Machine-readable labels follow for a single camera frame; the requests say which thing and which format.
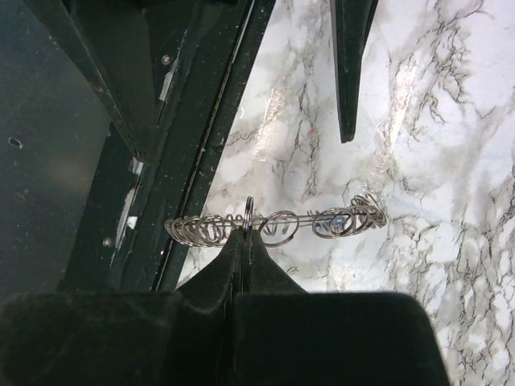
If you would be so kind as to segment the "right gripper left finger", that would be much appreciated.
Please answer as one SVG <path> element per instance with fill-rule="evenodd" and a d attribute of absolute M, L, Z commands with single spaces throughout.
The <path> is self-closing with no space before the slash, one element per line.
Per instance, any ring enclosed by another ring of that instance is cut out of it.
<path fill-rule="evenodd" d="M 244 234 L 171 292 L 24 294 L 1 308 L 4 385 L 230 385 Z"/>

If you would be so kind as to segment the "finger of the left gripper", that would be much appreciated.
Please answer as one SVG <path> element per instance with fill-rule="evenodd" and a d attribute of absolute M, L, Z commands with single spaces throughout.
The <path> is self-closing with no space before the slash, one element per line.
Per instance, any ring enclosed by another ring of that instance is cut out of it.
<path fill-rule="evenodd" d="M 331 0 L 329 3 L 336 109 L 340 140 L 347 143 L 356 133 L 361 64 L 378 0 Z"/>
<path fill-rule="evenodd" d="M 89 82 L 132 155 L 154 162 L 157 107 L 150 39 L 138 1 L 28 1 Z"/>

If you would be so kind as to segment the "metal disc with keyrings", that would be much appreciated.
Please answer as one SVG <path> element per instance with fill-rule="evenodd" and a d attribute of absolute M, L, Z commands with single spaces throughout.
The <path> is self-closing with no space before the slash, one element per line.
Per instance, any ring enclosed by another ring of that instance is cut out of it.
<path fill-rule="evenodd" d="M 172 240 L 188 247 L 221 248 L 233 230 L 242 230 L 259 232 L 265 246 L 278 248 L 291 242 L 302 228 L 317 236 L 314 223 L 325 215 L 349 215 L 353 226 L 343 237 L 324 239 L 317 236 L 324 240 L 356 236 L 369 229 L 383 228 L 387 223 L 381 205 L 369 193 L 355 195 L 346 207 L 330 207 L 324 211 L 307 211 L 304 214 L 280 210 L 262 216 L 251 213 L 252 209 L 253 199 L 248 198 L 242 215 L 185 216 L 166 220 L 164 228 Z"/>

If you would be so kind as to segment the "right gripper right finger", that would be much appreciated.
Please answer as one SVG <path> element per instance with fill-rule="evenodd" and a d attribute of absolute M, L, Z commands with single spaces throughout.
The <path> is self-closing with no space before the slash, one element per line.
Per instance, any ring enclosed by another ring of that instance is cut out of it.
<path fill-rule="evenodd" d="M 271 293 L 261 237 L 245 238 L 235 297 L 237 385 L 448 385 L 431 323 L 397 292 Z"/>

